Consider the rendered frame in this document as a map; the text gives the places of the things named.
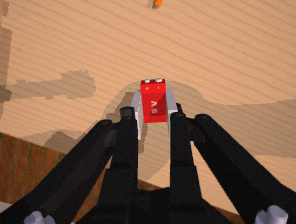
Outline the orange cylinder with grey end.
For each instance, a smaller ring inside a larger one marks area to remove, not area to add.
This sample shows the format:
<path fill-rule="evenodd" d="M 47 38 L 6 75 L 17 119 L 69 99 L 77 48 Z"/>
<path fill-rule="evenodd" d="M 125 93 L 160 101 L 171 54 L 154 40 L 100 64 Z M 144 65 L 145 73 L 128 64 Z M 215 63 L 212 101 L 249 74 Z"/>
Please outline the orange cylinder with grey end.
<path fill-rule="evenodd" d="M 154 0 L 153 5 L 160 7 L 161 3 L 162 3 L 162 0 Z"/>

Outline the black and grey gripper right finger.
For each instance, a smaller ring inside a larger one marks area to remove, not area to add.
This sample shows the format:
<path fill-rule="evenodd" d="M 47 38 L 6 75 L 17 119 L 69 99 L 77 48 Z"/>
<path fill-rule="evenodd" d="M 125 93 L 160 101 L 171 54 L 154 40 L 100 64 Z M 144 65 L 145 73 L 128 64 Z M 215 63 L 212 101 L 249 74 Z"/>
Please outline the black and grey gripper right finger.
<path fill-rule="evenodd" d="M 296 224 L 296 192 L 279 182 L 211 116 L 186 117 L 172 87 L 166 88 L 166 115 L 170 224 L 209 224 L 190 141 L 245 224 Z"/>

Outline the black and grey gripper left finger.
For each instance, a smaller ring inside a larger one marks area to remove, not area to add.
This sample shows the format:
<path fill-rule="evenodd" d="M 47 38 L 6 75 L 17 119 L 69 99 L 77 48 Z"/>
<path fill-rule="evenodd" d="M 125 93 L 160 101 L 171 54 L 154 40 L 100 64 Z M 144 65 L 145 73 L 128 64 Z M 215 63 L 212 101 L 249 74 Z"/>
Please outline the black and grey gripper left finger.
<path fill-rule="evenodd" d="M 30 193 L 0 213 L 0 224 L 71 224 L 111 156 L 89 224 L 129 224 L 131 188 L 138 187 L 141 89 L 120 117 L 99 121 Z"/>

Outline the red 9v battery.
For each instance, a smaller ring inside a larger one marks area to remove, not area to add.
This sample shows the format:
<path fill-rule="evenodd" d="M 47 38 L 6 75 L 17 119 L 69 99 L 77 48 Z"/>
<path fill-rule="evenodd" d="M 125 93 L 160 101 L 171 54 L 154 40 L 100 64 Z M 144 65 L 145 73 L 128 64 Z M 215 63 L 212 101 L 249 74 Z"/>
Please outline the red 9v battery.
<path fill-rule="evenodd" d="M 144 123 L 167 122 L 165 79 L 141 80 Z"/>

